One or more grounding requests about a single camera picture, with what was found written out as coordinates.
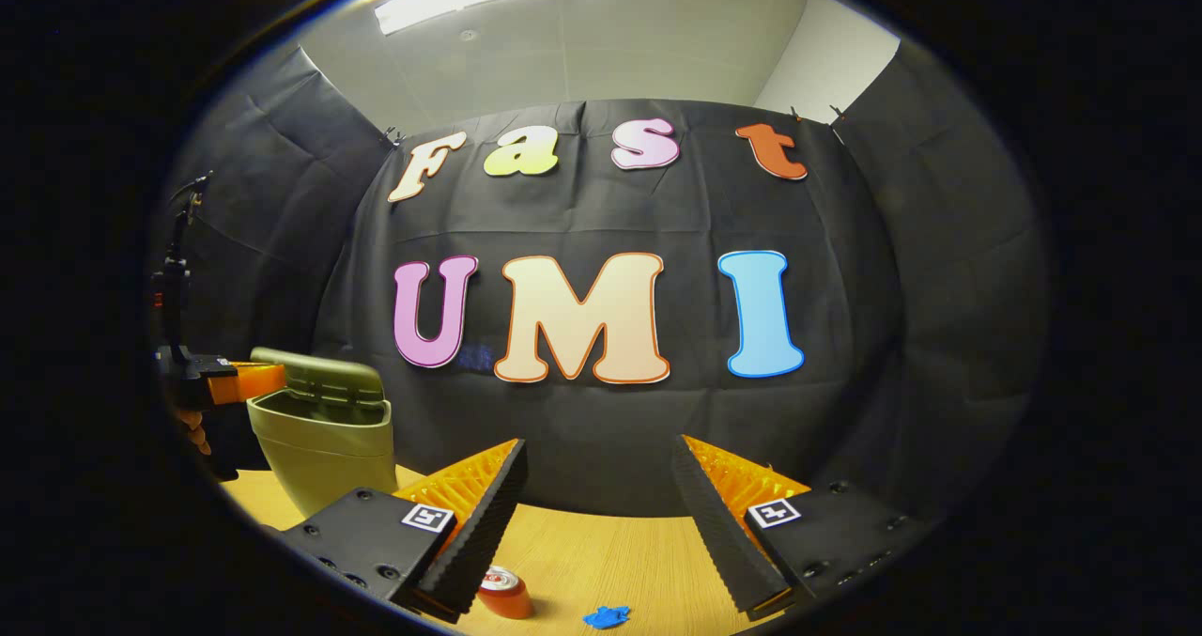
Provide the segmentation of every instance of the olive green container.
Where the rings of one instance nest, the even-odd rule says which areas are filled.
[[[392,406],[377,372],[267,347],[250,358],[284,363],[287,386],[246,409],[268,464],[305,518],[355,488],[397,491]]]

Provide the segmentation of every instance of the blue letter i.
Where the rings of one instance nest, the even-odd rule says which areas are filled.
[[[734,251],[718,258],[718,271],[734,281],[739,350],[727,367],[739,378],[770,378],[797,370],[805,355],[789,337],[780,275],[789,260],[778,251]]]

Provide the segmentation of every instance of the yellow letter a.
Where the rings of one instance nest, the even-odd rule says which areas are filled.
[[[523,126],[507,132],[496,139],[499,148],[486,157],[484,173],[490,177],[507,177],[517,171],[528,177],[545,174],[559,161],[555,156],[558,139],[559,131],[552,126]]]

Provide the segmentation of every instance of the black backdrop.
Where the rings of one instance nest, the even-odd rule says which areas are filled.
[[[611,135],[635,118],[668,119],[679,160],[618,170]],[[752,123],[792,136],[804,182],[756,165],[734,135]],[[486,174],[499,136],[534,125],[559,131],[559,164]],[[454,131],[466,144],[424,190],[387,202],[410,149]],[[911,515],[940,516],[1000,451],[1042,355],[1047,277],[1030,186],[916,46],[902,46],[838,131],[715,102],[581,101],[466,119],[393,148],[303,50],[272,54],[232,84],[173,171],[177,183],[215,171],[184,248],[186,340],[236,358],[263,345],[373,365],[395,404],[397,458],[422,472],[528,439],[531,504],[684,516],[668,457],[685,432],[802,481],[851,479]],[[785,303],[807,362],[743,379],[726,370],[739,328],[716,260],[757,248],[789,258]],[[510,327],[506,260],[554,256],[584,295],[620,251],[665,263],[656,333],[672,375],[661,382],[553,372],[512,385],[489,363],[430,370],[397,352],[399,264],[480,258],[464,349],[493,362]],[[424,289],[418,325],[438,333],[441,281]],[[208,432],[214,460],[266,466],[245,414],[214,416]]]
[[[13,403],[41,409],[12,416],[29,448],[12,539],[32,552],[10,594],[17,631],[385,624],[236,518],[172,442],[142,357],[139,230],[190,117],[182,89],[300,1],[17,2],[26,55],[13,89],[38,108],[18,102],[13,126],[35,139],[25,164],[40,185],[14,186],[36,195],[18,200],[13,272],[44,308],[16,328],[28,355]],[[865,1],[953,61],[1030,155],[1064,280],[1045,375],[1002,462],[910,563],[808,630],[1162,626],[1185,605],[1174,533],[1188,491],[1172,479],[1197,361],[1184,328],[1197,272],[1172,252],[1196,246],[1185,58],[1173,54],[1186,0]]]
[[[664,170],[623,171],[609,160],[614,127],[665,118],[679,160]],[[769,123],[793,136],[804,182],[756,165],[736,127]],[[549,173],[494,178],[484,157],[507,127],[559,131]],[[466,131],[419,195],[387,202],[413,144]],[[786,114],[698,101],[588,101],[472,118],[410,136],[377,173],[358,208],[319,319],[315,350],[369,363],[394,402],[398,460],[438,469],[512,436],[528,440],[529,503],[590,513],[684,516],[671,477],[670,440],[686,432],[802,479],[840,436],[852,398],[875,385],[867,370],[900,328],[889,243],[868,188],[828,126]],[[793,341],[804,365],[790,374],[736,378],[739,350],[733,285],[718,273],[727,251],[776,250]],[[661,256],[655,280],[659,350],[671,375],[614,386],[591,375],[600,341],[576,380],[557,370],[532,385],[506,384],[490,365],[454,362],[424,369],[393,344],[395,267],[438,268],[472,255],[480,268],[466,298],[464,347],[506,351],[512,286],[501,267],[518,256],[553,256],[578,297],[620,251]],[[432,275],[438,278],[436,271]],[[421,333],[439,332],[441,280],[427,281]],[[554,362],[546,341],[541,358]]]

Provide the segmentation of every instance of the white wall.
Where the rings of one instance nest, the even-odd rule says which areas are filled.
[[[406,135],[543,102],[676,97],[750,106],[805,0],[496,0],[389,36],[351,1],[297,41],[347,101]],[[460,32],[476,31],[472,40]]]
[[[793,38],[768,76],[756,108],[833,123],[898,49],[898,37],[834,0],[808,0]]]

